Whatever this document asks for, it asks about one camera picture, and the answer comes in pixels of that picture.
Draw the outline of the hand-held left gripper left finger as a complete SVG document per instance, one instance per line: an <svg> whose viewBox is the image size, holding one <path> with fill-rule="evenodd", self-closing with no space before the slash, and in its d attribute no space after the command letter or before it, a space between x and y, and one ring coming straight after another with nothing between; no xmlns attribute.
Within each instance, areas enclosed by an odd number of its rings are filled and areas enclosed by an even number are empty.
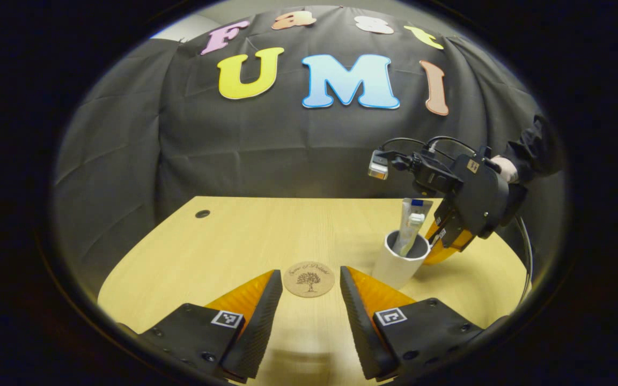
<svg viewBox="0 0 618 386"><path fill-rule="evenodd" d="M247 383L284 291L279 270L240 283L167 284L119 295L119 327L178 384Z"/></svg>

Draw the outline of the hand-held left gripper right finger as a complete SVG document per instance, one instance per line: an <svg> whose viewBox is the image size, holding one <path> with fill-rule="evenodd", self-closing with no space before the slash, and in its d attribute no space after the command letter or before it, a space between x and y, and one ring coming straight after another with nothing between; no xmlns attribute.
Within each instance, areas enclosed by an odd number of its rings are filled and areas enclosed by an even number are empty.
<svg viewBox="0 0 618 386"><path fill-rule="evenodd" d="M430 371L483 331L442 300L414 300L350 266L340 268L340 288L368 380Z"/></svg>

